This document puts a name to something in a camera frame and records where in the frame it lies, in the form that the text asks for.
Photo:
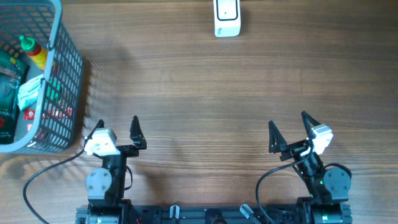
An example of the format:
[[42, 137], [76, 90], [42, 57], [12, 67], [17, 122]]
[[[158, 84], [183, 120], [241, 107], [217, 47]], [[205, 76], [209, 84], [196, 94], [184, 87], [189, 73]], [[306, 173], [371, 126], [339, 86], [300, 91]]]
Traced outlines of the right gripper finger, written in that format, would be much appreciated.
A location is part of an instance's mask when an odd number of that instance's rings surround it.
[[320, 125], [320, 123], [317, 120], [315, 120], [313, 117], [311, 117], [306, 111], [302, 111], [301, 116], [307, 136], [311, 137], [312, 136], [311, 129], [315, 126]]
[[269, 121], [269, 153], [279, 153], [287, 149], [287, 142], [275, 122]]

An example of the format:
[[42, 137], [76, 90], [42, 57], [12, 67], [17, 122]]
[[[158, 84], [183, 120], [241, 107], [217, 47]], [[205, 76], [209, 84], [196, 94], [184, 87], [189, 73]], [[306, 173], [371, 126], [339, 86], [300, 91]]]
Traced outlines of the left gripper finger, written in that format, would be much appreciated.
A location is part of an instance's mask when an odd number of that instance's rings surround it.
[[92, 136], [93, 136], [94, 132], [95, 132], [98, 128], [103, 128], [103, 127], [104, 127], [104, 121], [103, 121], [102, 119], [100, 119], [100, 120], [97, 122], [96, 126], [95, 126], [95, 127], [93, 128], [93, 130], [91, 131], [91, 133], [89, 133], [89, 135], [87, 135], [87, 136], [85, 137], [84, 143], [86, 144], [90, 139], [92, 139]]
[[145, 146], [145, 137], [139, 124], [139, 118], [134, 115], [130, 127], [130, 139], [135, 146]]

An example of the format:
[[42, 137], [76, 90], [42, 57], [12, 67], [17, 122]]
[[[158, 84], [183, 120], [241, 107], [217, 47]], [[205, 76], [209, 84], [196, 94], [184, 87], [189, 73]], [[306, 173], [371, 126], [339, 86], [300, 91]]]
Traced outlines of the red coffee stick sachet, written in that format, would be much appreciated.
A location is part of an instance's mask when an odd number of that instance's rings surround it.
[[[55, 119], [69, 119], [73, 115], [72, 108], [67, 108], [66, 112], [61, 110], [48, 110], [47, 113], [42, 114], [42, 119], [49, 119], [49, 116], [53, 116]], [[26, 109], [24, 110], [24, 119], [33, 120], [35, 118], [35, 110]]]

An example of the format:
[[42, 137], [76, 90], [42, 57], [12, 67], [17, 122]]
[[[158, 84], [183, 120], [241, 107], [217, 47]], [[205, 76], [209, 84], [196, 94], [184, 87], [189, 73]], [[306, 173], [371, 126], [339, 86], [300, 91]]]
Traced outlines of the teal wet wipes pack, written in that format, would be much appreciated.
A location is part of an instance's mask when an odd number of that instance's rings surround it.
[[19, 87], [17, 104], [20, 110], [24, 110], [37, 102], [43, 77], [44, 75], [40, 74]]

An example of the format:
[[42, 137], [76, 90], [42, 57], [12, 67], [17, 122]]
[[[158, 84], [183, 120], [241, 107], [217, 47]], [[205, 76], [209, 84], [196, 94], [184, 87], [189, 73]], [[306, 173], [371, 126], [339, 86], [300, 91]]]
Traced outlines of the sauce bottle green cap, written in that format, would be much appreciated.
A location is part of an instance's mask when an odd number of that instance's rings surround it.
[[48, 52], [35, 39], [31, 37], [19, 36], [22, 50], [42, 71], [46, 68]]

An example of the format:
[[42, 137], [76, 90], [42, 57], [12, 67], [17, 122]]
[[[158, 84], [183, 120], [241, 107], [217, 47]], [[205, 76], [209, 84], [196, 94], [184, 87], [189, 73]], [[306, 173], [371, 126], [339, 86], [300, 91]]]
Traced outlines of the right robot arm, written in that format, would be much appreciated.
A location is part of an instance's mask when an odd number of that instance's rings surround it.
[[269, 122], [269, 152], [280, 154], [281, 161], [293, 160], [293, 167], [304, 182], [308, 197], [299, 197], [294, 204], [267, 205], [268, 223], [352, 223], [346, 203], [351, 188], [351, 171], [338, 163], [324, 165], [320, 158], [333, 138], [332, 129], [321, 124], [306, 111], [301, 113], [307, 137], [287, 143], [275, 122]]

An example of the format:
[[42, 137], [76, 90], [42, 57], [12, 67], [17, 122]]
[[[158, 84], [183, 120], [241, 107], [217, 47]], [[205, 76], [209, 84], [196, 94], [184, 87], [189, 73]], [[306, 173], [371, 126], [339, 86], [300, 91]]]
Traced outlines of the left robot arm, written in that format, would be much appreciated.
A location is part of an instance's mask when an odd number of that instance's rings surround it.
[[117, 146], [117, 137], [111, 128], [99, 120], [85, 140], [84, 151], [102, 160], [102, 165], [91, 171], [85, 180], [88, 192], [88, 207], [77, 223], [141, 223], [142, 218], [131, 200], [124, 198], [126, 173], [131, 173], [127, 158], [137, 157], [147, 148], [139, 118], [134, 116], [130, 126], [132, 144]]

